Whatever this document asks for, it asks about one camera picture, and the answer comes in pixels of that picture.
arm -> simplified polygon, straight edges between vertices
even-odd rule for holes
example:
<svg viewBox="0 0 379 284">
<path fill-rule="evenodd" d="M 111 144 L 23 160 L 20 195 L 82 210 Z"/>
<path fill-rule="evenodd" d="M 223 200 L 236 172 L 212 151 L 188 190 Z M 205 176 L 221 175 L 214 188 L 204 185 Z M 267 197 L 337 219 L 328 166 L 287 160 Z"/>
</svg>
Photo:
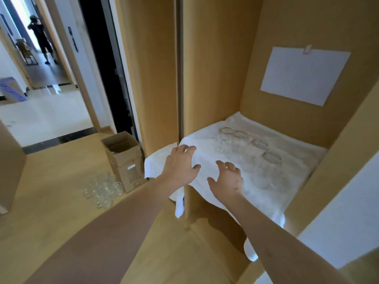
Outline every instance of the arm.
<svg viewBox="0 0 379 284">
<path fill-rule="evenodd" d="M 195 150 L 186 145 L 173 148 L 158 178 L 86 225 L 26 283 L 119 284 L 168 197 L 199 173 L 200 165 L 191 165 Z"/>
<path fill-rule="evenodd" d="M 235 216 L 274 284 L 349 283 L 333 266 L 271 221 L 242 195 L 241 171 L 216 162 L 217 182 L 208 178 L 215 197 Z"/>
</svg>

forearm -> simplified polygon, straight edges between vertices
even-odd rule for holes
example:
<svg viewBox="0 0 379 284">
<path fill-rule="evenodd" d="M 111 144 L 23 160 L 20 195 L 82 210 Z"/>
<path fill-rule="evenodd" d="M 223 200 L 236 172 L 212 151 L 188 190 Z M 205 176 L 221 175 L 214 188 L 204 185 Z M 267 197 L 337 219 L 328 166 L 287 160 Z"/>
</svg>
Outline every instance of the forearm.
<svg viewBox="0 0 379 284">
<path fill-rule="evenodd" d="M 26 283 L 118 284 L 169 197 L 162 178 L 150 180 L 86 225 Z"/>
<path fill-rule="evenodd" d="M 348 283 L 322 257 L 236 194 L 225 201 L 274 284 Z"/>
</svg>

blank paper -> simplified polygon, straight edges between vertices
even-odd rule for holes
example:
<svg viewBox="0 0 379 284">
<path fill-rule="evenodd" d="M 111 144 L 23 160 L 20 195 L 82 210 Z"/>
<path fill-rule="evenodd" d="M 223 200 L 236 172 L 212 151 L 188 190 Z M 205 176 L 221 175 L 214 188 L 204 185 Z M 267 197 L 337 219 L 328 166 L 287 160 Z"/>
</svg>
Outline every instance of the blank paper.
<svg viewBox="0 0 379 284">
<path fill-rule="evenodd" d="M 323 106 L 350 52 L 273 47 L 261 90 Z"/>
</svg>

hand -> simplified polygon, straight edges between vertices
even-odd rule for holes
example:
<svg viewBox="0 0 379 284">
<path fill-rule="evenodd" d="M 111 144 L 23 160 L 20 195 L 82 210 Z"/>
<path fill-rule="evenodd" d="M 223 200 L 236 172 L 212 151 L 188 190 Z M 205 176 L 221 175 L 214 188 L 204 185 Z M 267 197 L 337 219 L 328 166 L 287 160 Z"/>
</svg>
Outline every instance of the hand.
<svg viewBox="0 0 379 284">
<path fill-rule="evenodd" d="M 216 161 L 220 174 L 217 181 L 212 177 L 208 177 L 209 188 L 213 195 L 222 204 L 236 194 L 243 195 L 243 179 L 241 171 L 231 162 Z"/>
<path fill-rule="evenodd" d="M 192 167 L 192 156 L 195 150 L 195 146 L 181 145 L 174 147 L 171 154 L 166 158 L 163 172 L 159 178 L 168 182 L 170 194 L 191 183 L 199 173 L 200 164 Z"/>
</svg>

person's left hand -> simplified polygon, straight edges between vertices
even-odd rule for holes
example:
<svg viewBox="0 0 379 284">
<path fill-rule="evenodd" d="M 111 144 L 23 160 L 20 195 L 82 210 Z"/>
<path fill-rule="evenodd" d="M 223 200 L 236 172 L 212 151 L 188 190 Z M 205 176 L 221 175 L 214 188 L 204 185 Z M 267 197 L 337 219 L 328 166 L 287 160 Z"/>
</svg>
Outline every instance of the person's left hand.
<svg viewBox="0 0 379 284">
<path fill-rule="evenodd" d="M 195 146 L 181 145 L 174 147 L 166 158 L 163 172 L 159 178 L 167 182 L 170 194 L 191 183 L 199 173 L 200 164 L 192 167 L 192 156 L 195 150 Z"/>
</svg>

